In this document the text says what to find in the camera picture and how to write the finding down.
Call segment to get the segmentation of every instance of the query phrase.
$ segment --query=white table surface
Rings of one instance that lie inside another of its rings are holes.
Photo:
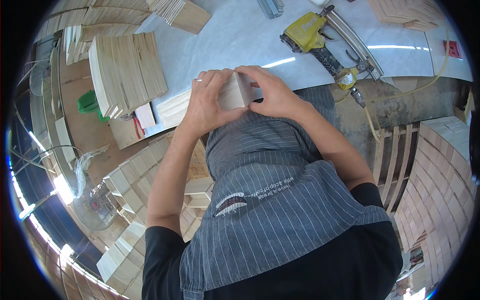
[[[294,58],[291,62],[269,68],[271,73],[282,78],[292,90],[334,82],[313,55],[292,53],[279,39],[285,28],[298,18],[310,11],[322,10],[309,0],[283,0],[284,13],[273,20],[265,18],[257,0],[194,2],[212,14],[212,18],[198,35],[168,26],[155,14],[145,20],[137,31],[155,33],[168,87],[165,94],[151,103],[157,125],[145,128],[146,136],[164,130],[156,106],[190,89],[192,79],[201,71],[233,69],[239,65],[264,66]],[[329,4],[335,5],[337,13],[371,49],[384,77],[434,76],[439,72],[445,53],[440,42],[444,28],[432,30],[426,36],[423,31],[405,29],[401,24],[381,23],[367,0],[356,0],[352,3],[331,0]],[[355,63],[346,56],[345,50],[353,56],[355,52],[333,28],[326,26],[324,30],[335,38],[334,41],[326,42],[327,48],[345,67],[353,67]],[[450,39],[456,39],[452,31]],[[471,81],[468,61],[449,58],[442,76]]]

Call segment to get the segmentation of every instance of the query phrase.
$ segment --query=left hand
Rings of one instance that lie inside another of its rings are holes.
[[[179,125],[179,129],[187,132],[192,138],[199,139],[204,134],[227,124],[248,110],[235,108],[222,110],[218,105],[218,92],[233,70],[209,70],[198,74],[197,81],[192,81],[192,95],[188,103],[187,113]]]

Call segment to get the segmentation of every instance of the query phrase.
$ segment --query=hand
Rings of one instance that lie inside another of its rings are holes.
[[[202,81],[197,81],[196,78],[192,81],[192,94],[187,113],[179,125],[180,130],[199,139],[213,129],[240,118],[248,110],[247,107],[224,111],[218,105],[218,92],[232,73],[233,70],[223,69],[198,74],[198,79]]]
[[[249,104],[251,111],[269,117],[289,118],[295,120],[300,108],[311,104],[300,99],[277,76],[259,66],[239,66],[235,72],[243,73],[255,80],[251,85],[262,89],[264,100],[262,103]]]

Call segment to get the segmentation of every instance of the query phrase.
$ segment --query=apron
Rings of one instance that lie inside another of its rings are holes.
[[[330,88],[295,93],[330,122]],[[390,221],[359,204],[296,122],[248,111],[210,133],[212,201],[180,260],[184,299],[291,262],[351,226]]]

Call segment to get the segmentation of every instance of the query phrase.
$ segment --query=t-shirt sleeve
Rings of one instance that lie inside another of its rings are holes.
[[[383,207],[378,187],[373,183],[362,183],[354,187],[350,193],[353,199],[363,206],[375,205]]]
[[[180,258],[189,243],[171,229],[147,228],[142,300],[181,299]]]

